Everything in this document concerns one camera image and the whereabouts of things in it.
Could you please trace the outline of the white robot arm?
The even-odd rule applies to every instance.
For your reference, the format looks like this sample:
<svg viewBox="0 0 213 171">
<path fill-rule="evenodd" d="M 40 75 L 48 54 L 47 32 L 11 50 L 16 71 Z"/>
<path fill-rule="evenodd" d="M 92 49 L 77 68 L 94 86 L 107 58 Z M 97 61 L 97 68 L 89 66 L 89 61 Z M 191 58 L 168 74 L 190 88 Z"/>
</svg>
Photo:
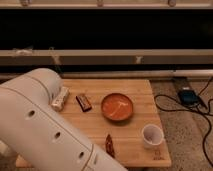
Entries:
<svg viewBox="0 0 213 171">
<path fill-rule="evenodd" d="M 62 79 L 40 68 L 0 85 L 0 140 L 39 171 L 127 171 L 51 107 Z"/>
</svg>

